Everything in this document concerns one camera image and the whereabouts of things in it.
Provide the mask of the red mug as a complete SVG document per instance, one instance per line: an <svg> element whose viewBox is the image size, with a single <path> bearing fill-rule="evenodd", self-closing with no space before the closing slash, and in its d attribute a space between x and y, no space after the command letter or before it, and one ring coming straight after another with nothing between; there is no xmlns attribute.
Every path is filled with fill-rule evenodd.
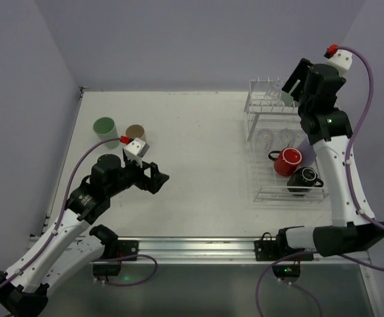
<svg viewBox="0 0 384 317"><path fill-rule="evenodd" d="M303 155L298 149L287 147L280 151L271 151L268 158L273 161L274 171L277 174L289 177L302 163Z"/></svg>

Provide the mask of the light green cup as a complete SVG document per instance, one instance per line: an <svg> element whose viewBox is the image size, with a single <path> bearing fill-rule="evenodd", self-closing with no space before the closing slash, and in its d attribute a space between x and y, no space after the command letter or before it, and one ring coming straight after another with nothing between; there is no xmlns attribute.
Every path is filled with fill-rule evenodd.
<svg viewBox="0 0 384 317"><path fill-rule="evenodd" d="M118 138L117 128L112 118L103 117L97 119L93 124L93 130L102 141Z"/></svg>

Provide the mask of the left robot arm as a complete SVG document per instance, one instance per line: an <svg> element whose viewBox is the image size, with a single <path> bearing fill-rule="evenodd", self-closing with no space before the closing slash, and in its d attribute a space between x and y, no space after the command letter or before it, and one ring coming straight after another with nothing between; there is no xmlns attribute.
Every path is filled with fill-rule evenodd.
<svg viewBox="0 0 384 317"><path fill-rule="evenodd" d="M19 259L0 271L0 304L13 316L39 316L49 294L82 266L121 254L117 235L94 226L111 198L132 186L156 194L169 180L155 163L102 155L69 196L63 214Z"/></svg>

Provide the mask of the tall green cup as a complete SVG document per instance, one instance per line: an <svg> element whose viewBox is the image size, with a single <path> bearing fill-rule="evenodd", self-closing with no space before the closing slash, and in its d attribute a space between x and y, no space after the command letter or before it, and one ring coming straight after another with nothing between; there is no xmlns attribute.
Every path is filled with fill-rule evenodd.
<svg viewBox="0 0 384 317"><path fill-rule="evenodd" d="M295 108L296 107L296 102L290 93L281 92L280 101L284 104L285 107L289 107L289 108Z"/></svg>

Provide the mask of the purple cup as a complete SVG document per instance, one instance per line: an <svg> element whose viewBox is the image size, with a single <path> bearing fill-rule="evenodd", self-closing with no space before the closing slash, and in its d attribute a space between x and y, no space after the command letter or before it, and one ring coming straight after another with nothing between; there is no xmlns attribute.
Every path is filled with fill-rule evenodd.
<svg viewBox="0 0 384 317"><path fill-rule="evenodd" d="M305 138L298 146L297 150L302 154L301 166L311 166L316 159L315 151L309 144L308 138Z"/></svg>

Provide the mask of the black mug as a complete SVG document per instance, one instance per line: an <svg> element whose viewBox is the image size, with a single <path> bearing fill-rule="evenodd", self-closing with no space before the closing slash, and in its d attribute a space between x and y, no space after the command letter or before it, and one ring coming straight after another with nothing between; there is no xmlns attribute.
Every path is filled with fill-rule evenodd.
<svg viewBox="0 0 384 317"><path fill-rule="evenodd" d="M305 196L312 188L322 188L323 186L324 182L312 167L297 169L287 182L288 191L297 197Z"/></svg>

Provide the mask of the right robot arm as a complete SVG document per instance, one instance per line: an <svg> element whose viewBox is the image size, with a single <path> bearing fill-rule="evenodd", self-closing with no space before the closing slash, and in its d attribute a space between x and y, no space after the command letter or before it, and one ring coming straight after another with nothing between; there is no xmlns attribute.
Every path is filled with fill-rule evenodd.
<svg viewBox="0 0 384 317"><path fill-rule="evenodd" d="M384 238L384 222L366 200L352 149L346 112L336 106L336 94L346 82L332 65L301 59L282 87L298 102L301 127L315 151L330 195L331 220L324 227L279 230L281 248L312 249L323 257L362 252Z"/></svg>

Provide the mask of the beige cup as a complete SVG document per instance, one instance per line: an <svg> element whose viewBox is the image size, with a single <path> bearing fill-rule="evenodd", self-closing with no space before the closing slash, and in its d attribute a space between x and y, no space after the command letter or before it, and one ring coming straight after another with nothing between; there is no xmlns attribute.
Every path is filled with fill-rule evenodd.
<svg viewBox="0 0 384 317"><path fill-rule="evenodd" d="M132 139L139 138L142 141L146 141L146 131L145 131L144 127L139 125L139 124L130 125L125 130L125 135L129 138L132 138Z"/></svg>

